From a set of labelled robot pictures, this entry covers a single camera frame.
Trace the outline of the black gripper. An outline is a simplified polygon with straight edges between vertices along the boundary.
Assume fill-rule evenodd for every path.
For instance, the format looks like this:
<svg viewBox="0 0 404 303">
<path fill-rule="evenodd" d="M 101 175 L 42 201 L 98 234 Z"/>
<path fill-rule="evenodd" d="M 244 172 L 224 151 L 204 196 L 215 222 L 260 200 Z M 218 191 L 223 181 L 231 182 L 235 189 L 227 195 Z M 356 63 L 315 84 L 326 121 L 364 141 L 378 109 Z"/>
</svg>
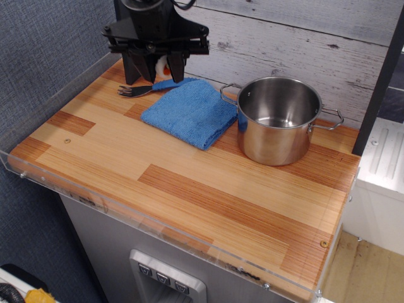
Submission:
<svg viewBox="0 0 404 303">
<path fill-rule="evenodd" d="M 102 35 L 109 40 L 112 52 L 128 52 L 139 74 L 150 83 L 155 82 L 157 73 L 155 55 L 166 55 L 172 79 L 179 83 L 189 56 L 209 54 L 208 27 L 177 12 L 193 3 L 121 1 L 127 17 L 104 26 Z"/>
</svg>

